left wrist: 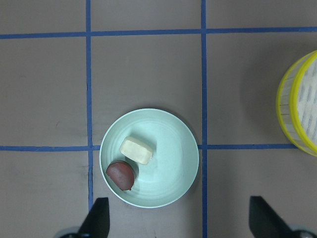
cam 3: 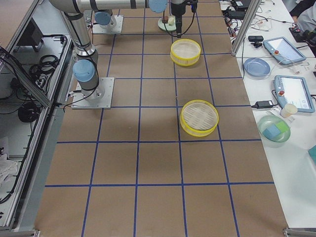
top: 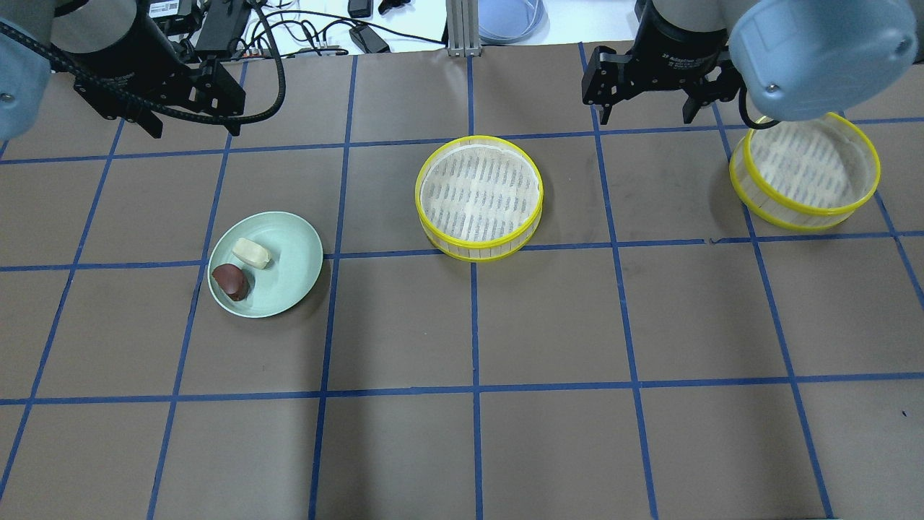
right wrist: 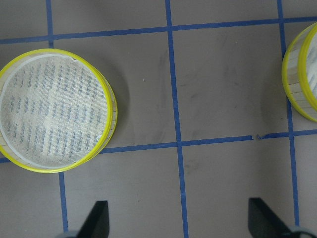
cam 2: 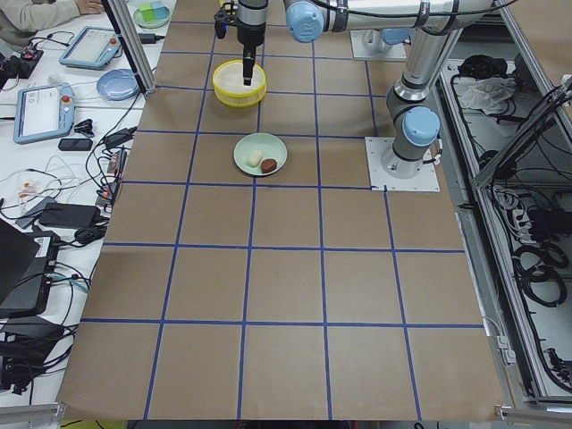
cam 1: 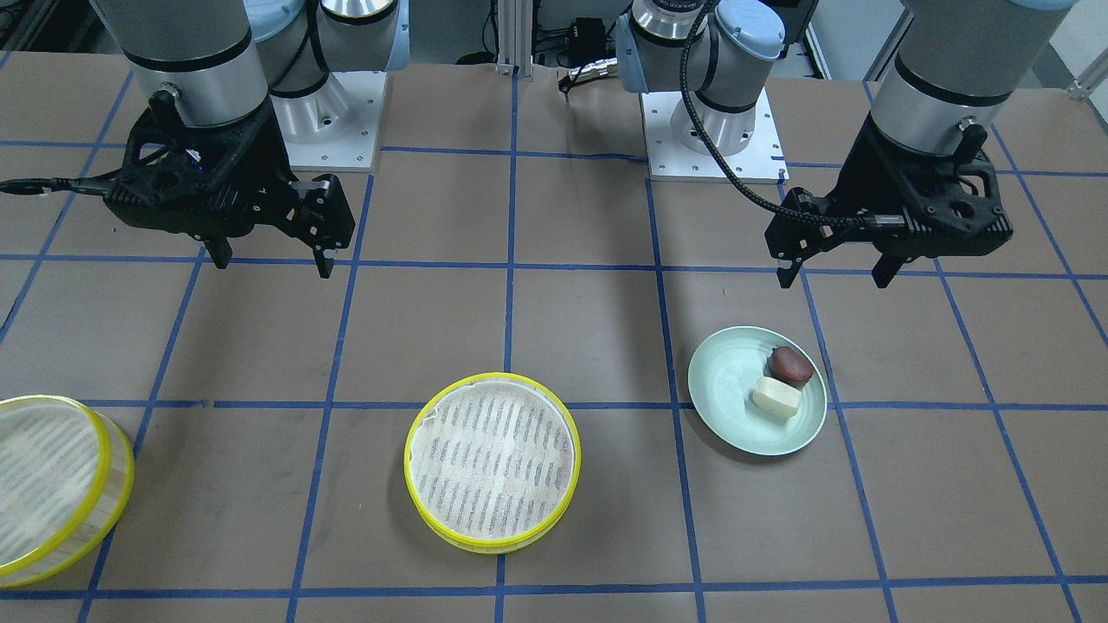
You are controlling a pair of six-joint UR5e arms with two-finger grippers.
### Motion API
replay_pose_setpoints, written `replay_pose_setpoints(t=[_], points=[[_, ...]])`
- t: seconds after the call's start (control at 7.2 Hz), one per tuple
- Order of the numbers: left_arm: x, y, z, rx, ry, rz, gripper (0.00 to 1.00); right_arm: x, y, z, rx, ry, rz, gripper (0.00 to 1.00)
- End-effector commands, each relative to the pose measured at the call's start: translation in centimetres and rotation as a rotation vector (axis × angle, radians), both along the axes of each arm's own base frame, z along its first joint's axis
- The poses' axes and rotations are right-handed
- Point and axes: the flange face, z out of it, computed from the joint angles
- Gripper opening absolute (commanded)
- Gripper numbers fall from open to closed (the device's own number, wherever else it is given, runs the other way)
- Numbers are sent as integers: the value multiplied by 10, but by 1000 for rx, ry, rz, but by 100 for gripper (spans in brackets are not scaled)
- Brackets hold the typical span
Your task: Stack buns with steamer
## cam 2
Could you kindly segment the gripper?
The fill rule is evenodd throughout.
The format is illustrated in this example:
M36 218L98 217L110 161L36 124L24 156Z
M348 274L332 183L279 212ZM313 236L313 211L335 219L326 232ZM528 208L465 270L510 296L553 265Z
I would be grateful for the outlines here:
M238 41L243 45L243 84L245 86L251 86L257 48L265 41L265 25L250 25L238 21Z

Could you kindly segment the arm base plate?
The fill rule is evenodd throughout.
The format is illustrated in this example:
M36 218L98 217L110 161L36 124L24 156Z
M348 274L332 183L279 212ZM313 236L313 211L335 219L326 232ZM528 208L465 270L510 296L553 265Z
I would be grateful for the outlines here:
M350 32L353 57L362 61L405 62L410 29L364 29Z
M370 189L373 191L439 192L436 167L426 149L424 157L403 161L393 152L393 137L366 137Z

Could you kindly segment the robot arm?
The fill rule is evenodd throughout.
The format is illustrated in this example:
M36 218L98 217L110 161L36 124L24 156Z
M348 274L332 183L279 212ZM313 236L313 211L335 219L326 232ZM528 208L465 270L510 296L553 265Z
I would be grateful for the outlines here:
M401 77L390 87L386 104L396 137L382 155L391 176L417 175L440 121L423 103L462 30L492 9L492 1L285 1L286 22L300 43L325 32L411 29L412 47Z
M236 14L238 41L243 45L243 84L250 86L257 48L265 41L267 0L239 0Z

